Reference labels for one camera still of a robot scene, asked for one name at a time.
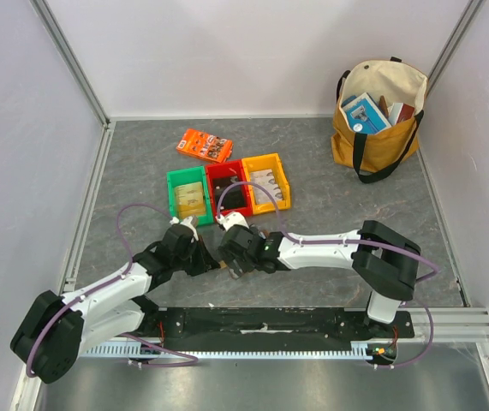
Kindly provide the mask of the yellow plastic bin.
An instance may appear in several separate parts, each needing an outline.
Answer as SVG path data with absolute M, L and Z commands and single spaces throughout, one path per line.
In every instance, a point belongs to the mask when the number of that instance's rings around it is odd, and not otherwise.
M 279 210 L 291 207 L 290 186 L 277 153 L 269 153 L 242 159 L 245 177 L 254 215 L 275 211 L 271 202 L 277 202 Z

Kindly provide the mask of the brown item in bag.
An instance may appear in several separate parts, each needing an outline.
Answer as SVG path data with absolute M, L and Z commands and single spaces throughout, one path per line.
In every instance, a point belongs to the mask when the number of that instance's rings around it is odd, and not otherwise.
M 385 97 L 383 95 L 381 95 L 379 97 L 378 107 L 379 107 L 379 110 L 383 113 L 383 115 L 385 117 L 389 116 L 388 105 L 387 105 Z

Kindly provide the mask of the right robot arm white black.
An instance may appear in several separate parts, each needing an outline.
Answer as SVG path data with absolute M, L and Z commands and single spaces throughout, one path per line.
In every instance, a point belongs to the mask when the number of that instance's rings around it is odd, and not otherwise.
M 397 309 L 411 301 L 420 263 L 420 248 L 382 223 L 367 220 L 358 230 L 336 235 L 262 234 L 246 221 L 220 224 L 218 251 L 231 273 L 274 273 L 304 268 L 335 268 L 356 272 L 372 289 L 364 331 L 381 337 L 393 326 Z

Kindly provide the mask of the black mounting base plate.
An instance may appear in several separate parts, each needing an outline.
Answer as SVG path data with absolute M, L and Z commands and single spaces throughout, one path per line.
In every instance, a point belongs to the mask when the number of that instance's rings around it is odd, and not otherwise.
M 413 338 L 410 313 L 400 311 L 389 324 L 368 319 L 363 310 L 341 307 L 167 307 L 145 315 L 132 332 L 138 337 L 164 337 L 166 341 L 216 334 L 251 335 L 273 332 L 293 335 L 328 335 L 347 341 L 373 338 Z

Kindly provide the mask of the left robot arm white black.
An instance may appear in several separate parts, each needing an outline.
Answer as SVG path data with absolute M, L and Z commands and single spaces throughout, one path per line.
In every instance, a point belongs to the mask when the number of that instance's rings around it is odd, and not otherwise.
M 195 277 L 219 266 L 196 230 L 176 223 L 109 276 L 64 295 L 51 290 L 38 295 L 9 347 L 25 363 L 29 377 L 51 384 L 81 354 L 112 337 L 154 333 L 158 307 L 146 295 L 174 273 Z

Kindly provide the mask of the green plastic bin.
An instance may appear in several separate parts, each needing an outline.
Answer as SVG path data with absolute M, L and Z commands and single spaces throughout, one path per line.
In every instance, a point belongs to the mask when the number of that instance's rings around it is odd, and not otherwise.
M 199 226 L 213 223 L 211 197 L 203 166 L 169 171 L 166 177 L 173 217 L 183 220 L 195 216 Z

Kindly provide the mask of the white red box in bag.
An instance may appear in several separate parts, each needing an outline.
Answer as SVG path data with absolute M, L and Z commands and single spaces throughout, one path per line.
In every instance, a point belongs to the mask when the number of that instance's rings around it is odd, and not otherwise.
M 393 103 L 388 109 L 388 121 L 392 126 L 405 122 L 414 116 L 414 107 L 405 103 Z

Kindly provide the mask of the red plastic bin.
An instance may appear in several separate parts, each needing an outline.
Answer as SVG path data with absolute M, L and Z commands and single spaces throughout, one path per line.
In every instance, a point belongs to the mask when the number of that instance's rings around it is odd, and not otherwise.
M 210 194 L 213 216 L 217 215 L 218 202 L 226 188 L 236 182 L 246 180 L 241 160 L 221 164 L 210 164 L 205 167 L 206 181 Z M 253 214 L 250 194 L 246 185 L 237 185 L 227 191 L 221 202 L 223 215 L 231 211 L 240 212 L 249 217 Z

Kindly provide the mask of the blue white razor box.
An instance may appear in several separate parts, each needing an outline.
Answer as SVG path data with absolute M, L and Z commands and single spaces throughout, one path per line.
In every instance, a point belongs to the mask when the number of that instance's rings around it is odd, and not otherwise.
M 355 133 L 377 134 L 391 127 L 386 115 L 367 92 L 344 100 L 342 109 L 349 128 Z

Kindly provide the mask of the gold cards in green bin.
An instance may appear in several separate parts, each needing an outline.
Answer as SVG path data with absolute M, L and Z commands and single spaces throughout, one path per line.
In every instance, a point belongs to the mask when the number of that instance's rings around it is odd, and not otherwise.
M 174 189 L 174 193 L 179 218 L 184 219 L 191 215 L 199 217 L 206 214 L 206 200 L 201 182 L 177 186 Z

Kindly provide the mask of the orange snack box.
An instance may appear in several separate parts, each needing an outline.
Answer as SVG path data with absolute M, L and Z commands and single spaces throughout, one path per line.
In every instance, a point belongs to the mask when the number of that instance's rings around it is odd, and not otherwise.
M 176 150 L 191 158 L 221 164 L 230 158 L 233 141 L 189 128 L 177 144 Z

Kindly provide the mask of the white cards in yellow bin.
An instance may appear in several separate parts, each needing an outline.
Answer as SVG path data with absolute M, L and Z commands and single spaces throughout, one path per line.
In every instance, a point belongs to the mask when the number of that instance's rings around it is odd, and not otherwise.
M 272 169 L 251 172 L 250 181 L 253 183 L 252 190 L 257 205 L 271 203 L 270 197 L 276 201 L 284 200 Z

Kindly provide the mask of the black cards in red bin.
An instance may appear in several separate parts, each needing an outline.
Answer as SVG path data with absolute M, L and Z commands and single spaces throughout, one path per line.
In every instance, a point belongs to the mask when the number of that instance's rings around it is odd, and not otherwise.
M 222 211 L 235 210 L 243 208 L 247 203 L 245 195 L 240 186 L 235 186 L 227 191 L 223 200 L 221 200 L 223 192 L 232 184 L 239 182 L 237 175 L 219 177 L 212 180 L 212 188 L 215 199 L 215 204 L 221 205 Z

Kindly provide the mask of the yellow canvas tote bag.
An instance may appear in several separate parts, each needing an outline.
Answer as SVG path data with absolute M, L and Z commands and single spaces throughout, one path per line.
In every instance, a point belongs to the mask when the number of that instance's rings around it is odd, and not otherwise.
M 419 148 L 417 132 L 424 116 L 428 77 L 418 69 L 392 57 L 368 60 L 345 71 L 337 83 L 332 118 L 331 151 L 337 164 L 352 168 L 359 180 L 369 184 L 384 180 Z M 389 107 L 405 103 L 414 116 L 377 134 L 355 133 L 343 112 L 343 101 L 367 92 L 378 105 L 383 95 Z

